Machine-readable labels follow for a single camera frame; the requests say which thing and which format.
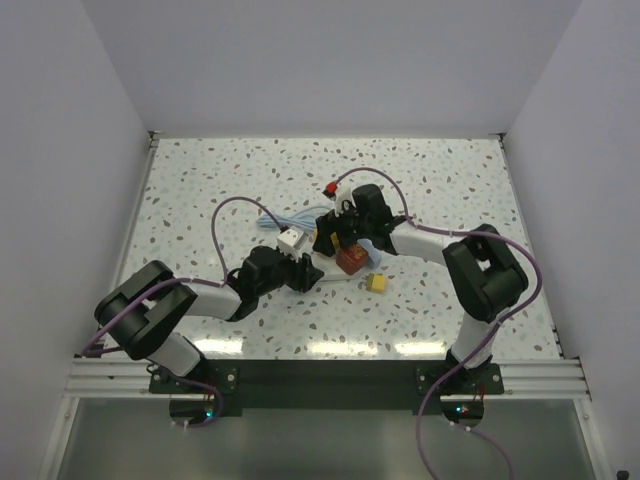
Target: red box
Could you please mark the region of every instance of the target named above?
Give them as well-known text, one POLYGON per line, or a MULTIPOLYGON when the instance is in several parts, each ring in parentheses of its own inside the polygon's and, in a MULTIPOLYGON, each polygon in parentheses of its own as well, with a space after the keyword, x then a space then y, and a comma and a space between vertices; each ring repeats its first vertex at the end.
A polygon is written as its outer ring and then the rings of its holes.
POLYGON ((338 252, 336 258, 336 264, 345 271, 348 275, 353 275, 367 263, 369 254, 357 243, 354 243, 349 248, 343 248, 338 252))

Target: gray wall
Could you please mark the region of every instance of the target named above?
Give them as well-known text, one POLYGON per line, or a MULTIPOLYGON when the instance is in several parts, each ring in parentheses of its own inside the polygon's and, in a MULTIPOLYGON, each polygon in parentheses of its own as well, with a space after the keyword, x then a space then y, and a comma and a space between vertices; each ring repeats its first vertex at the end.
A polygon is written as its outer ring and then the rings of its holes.
POLYGON ((482 135, 580 0, 83 0, 149 129, 482 135))
POLYGON ((146 133, 78 0, 0 5, 0 472, 34 478, 146 133))
POLYGON ((640 3, 584 0, 507 135, 569 354, 611 459, 640 475, 640 3))

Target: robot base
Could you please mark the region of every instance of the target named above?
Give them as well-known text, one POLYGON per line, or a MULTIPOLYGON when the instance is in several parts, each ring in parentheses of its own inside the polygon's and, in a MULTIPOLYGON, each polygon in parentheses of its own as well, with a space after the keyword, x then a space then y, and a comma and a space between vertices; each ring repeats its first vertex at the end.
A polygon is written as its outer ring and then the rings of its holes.
MULTIPOLYGON (((208 360, 211 381, 224 396, 223 416, 247 408, 409 410, 417 413, 427 390, 451 360, 208 360)), ((440 396, 504 393, 500 367, 486 363, 461 371, 430 399, 425 414, 442 413, 440 396)), ((199 394, 167 377, 151 379, 152 394, 199 394)))

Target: yellow block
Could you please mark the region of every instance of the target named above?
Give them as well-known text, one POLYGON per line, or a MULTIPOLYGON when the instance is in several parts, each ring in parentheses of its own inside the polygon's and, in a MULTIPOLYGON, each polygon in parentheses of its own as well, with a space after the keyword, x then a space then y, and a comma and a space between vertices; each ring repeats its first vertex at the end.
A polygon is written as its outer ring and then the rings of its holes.
POLYGON ((336 232, 331 234, 331 243, 333 243, 333 248, 340 248, 340 240, 338 240, 338 234, 336 232))
POLYGON ((387 289, 387 279, 382 275, 375 273, 369 274, 367 277, 367 290, 374 293, 384 293, 387 289))

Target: speckled white tabletop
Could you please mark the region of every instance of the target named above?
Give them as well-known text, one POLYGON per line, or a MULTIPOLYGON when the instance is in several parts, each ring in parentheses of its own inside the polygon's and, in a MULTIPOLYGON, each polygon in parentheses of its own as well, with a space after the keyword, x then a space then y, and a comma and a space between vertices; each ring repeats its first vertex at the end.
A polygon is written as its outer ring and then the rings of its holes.
MULTIPOLYGON (((232 195, 259 199, 275 213, 326 204, 322 189, 356 166, 374 166, 397 180, 412 213, 443 228, 493 224, 525 244, 514 193, 496 140, 437 139, 163 139, 137 219, 124 275, 159 259, 180 276, 220 280, 210 237, 216 204, 232 195)), ((371 173, 348 178, 356 186, 383 186, 387 203, 400 202, 371 173)), ((237 202, 217 226, 229 268, 258 244, 275 246, 276 230, 261 230, 257 208, 237 202)), ((519 257, 530 279, 532 269, 519 257)), ((387 291, 366 291, 363 279, 319 283, 307 294, 283 288, 263 297, 237 323, 185 317, 177 331, 210 358, 442 358, 455 340, 462 309, 444 267, 385 255, 377 273, 387 291)), ((108 339, 107 346, 114 343, 108 339)), ((557 359, 558 347, 544 298, 508 321, 494 357, 557 359)))

